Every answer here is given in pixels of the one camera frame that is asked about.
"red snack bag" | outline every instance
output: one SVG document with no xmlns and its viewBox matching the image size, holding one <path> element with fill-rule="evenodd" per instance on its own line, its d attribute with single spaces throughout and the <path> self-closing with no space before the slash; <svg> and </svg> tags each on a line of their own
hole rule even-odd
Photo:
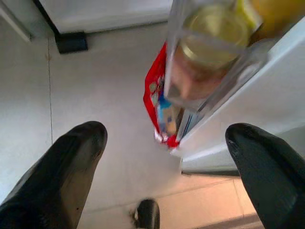
<svg viewBox="0 0 305 229">
<path fill-rule="evenodd" d="M 149 117 L 155 127 L 156 132 L 159 134 L 157 140 L 161 143 L 165 143 L 168 147 L 177 147 L 176 136 L 163 137 L 160 135 L 160 129 L 157 121 L 156 106 L 158 105 L 158 99 L 163 92 L 164 87 L 164 75 L 166 64 L 166 43 L 164 43 L 155 61 L 152 63 L 150 70 L 145 78 L 145 92 L 143 101 L 148 112 Z"/>
</svg>

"jar lid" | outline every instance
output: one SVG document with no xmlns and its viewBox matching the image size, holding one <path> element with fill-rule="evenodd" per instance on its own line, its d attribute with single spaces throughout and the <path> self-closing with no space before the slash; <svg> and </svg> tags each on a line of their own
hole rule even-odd
<svg viewBox="0 0 305 229">
<path fill-rule="evenodd" d="M 183 27 L 241 47 L 246 47 L 249 43 L 250 32 L 247 24 L 221 4 L 200 7 L 185 20 Z M 214 47 L 192 35 L 184 36 L 180 46 L 191 61 L 212 69 L 221 68 L 238 56 L 237 53 Z"/>
</svg>

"refrigerator door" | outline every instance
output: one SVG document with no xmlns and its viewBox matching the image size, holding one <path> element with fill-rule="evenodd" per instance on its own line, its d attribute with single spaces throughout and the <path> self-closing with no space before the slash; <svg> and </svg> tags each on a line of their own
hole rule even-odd
<svg viewBox="0 0 305 229">
<path fill-rule="evenodd" d="M 250 123 L 304 149 L 305 18 L 269 52 L 269 62 L 211 116 L 203 118 L 171 152 L 186 173 L 236 171 L 224 134 L 229 125 Z"/>
</svg>

